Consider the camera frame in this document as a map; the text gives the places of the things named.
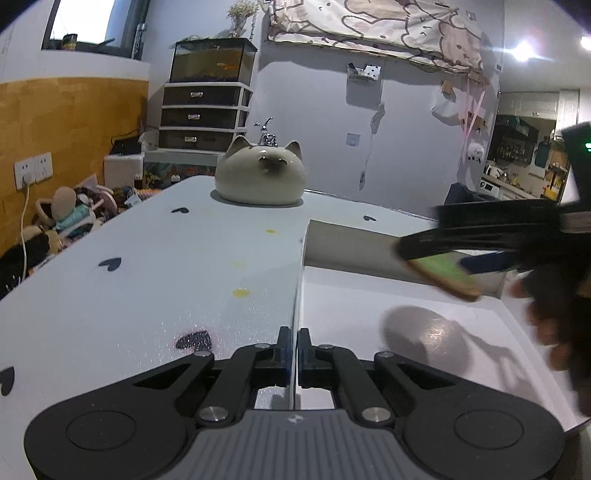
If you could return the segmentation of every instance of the wall outlet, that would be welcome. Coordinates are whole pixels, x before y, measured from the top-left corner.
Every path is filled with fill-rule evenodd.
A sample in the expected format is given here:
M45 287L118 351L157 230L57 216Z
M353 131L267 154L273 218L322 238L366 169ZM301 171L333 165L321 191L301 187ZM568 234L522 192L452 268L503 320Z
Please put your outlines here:
M53 163L51 162L51 152L44 153L35 157L35 172L37 183L53 177Z
M23 182L23 177L27 174L32 178L32 183L35 183L37 178L35 158L26 158L14 164L14 182L17 190L22 190L27 185Z

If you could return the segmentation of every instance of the drawer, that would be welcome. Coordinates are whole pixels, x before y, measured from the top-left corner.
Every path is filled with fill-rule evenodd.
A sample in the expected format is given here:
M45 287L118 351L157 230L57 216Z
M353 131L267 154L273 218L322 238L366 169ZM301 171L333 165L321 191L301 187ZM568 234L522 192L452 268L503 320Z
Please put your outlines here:
M238 106L240 87L165 87L163 105Z
M248 112L240 111L238 113L238 127L245 127L246 126L246 119L248 118Z
M249 106L251 103L251 98L252 98L252 92L249 92L248 90L244 90L244 93L242 94L242 106Z
M158 146L160 148L186 148L225 152L232 143L233 136L233 134L226 132L161 130Z
M209 127L234 129L237 110L220 108L164 108L163 127Z

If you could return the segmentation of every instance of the white cabinet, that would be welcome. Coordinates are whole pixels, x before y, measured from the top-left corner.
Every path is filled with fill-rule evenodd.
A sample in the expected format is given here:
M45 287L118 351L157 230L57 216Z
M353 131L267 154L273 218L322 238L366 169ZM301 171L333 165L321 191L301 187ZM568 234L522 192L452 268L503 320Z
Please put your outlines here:
M579 118L579 91L561 90L558 102L558 118L554 138L562 140L562 129L577 124Z
M498 113L556 120L559 100L560 94L553 92L501 93Z

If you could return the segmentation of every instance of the cat ears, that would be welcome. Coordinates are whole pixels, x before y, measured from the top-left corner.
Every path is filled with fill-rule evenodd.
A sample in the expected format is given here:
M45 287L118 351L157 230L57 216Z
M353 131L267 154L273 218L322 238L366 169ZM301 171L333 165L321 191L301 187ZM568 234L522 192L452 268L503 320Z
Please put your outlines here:
M232 144L228 148L228 151L224 155L224 158L231 157L237 151L242 150L243 148L251 147L251 146L252 146L251 143L246 138L244 138L242 135L238 135L232 141Z
M228 151L224 155L224 158L231 157L237 151L242 150L243 148L250 148L252 146L253 145L246 138L244 138L242 135L238 135L228 148ZM288 143L285 146L285 149L289 150L291 153L293 153L296 157L298 157L301 160L301 148L298 142L294 141Z

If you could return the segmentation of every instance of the tapestry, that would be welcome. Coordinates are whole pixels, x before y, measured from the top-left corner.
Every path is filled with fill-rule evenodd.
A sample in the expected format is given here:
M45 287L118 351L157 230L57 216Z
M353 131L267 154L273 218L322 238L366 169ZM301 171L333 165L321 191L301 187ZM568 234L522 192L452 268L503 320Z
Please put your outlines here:
M451 73L482 71L473 15L425 0L273 0L269 39L406 59Z

